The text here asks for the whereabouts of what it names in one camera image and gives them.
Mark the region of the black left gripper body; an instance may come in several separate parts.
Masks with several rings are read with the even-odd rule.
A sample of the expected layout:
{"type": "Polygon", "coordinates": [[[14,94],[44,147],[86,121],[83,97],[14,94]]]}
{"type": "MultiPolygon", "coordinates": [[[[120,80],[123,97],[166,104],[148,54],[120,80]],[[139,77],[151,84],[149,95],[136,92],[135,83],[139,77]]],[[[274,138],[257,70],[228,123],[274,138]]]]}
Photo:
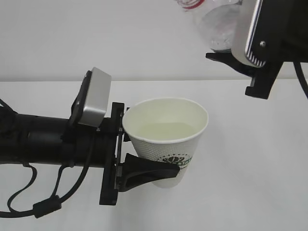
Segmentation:
{"type": "Polygon", "coordinates": [[[116,205],[118,199],[117,167],[121,158],[122,118],[124,103],[112,103],[110,117],[105,117],[98,127],[98,136],[103,138],[103,179],[100,191],[100,205],[116,205]]]}

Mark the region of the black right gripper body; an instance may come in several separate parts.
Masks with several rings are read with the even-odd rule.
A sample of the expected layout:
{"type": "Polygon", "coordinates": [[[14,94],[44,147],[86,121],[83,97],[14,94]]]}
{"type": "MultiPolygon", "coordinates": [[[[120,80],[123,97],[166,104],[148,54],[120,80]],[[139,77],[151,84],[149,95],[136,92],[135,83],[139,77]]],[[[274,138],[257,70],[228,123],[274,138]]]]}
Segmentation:
{"type": "Polygon", "coordinates": [[[285,62],[294,65],[305,94],[308,83],[302,63],[308,61],[308,2],[306,0],[264,0],[253,38],[253,53],[265,65],[252,77],[245,94],[267,99],[285,62]]]}

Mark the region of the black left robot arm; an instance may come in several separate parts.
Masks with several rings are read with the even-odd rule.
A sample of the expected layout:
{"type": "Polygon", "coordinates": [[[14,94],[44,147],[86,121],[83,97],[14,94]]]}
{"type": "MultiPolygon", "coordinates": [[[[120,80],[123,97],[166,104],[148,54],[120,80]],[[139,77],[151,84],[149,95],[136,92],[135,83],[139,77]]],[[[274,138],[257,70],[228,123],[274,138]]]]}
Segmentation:
{"type": "Polygon", "coordinates": [[[99,203],[115,205],[118,194],[140,185],[174,178],[179,167],[127,154],[121,162],[122,143],[129,140],[122,127],[125,106],[113,103],[110,117],[99,128],[68,126],[67,119],[22,115],[0,109],[0,161],[83,166],[103,169],[99,203]]]}

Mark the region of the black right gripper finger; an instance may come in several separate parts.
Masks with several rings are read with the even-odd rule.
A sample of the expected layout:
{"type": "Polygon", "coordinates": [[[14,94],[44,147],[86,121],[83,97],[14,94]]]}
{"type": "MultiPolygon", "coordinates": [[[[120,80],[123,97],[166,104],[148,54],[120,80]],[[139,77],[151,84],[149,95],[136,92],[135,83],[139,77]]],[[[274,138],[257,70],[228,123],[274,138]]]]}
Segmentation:
{"type": "Polygon", "coordinates": [[[251,67],[239,62],[230,52],[229,53],[206,53],[205,57],[209,60],[223,63],[236,72],[248,77],[253,77],[257,71],[256,67],[251,67]]]}

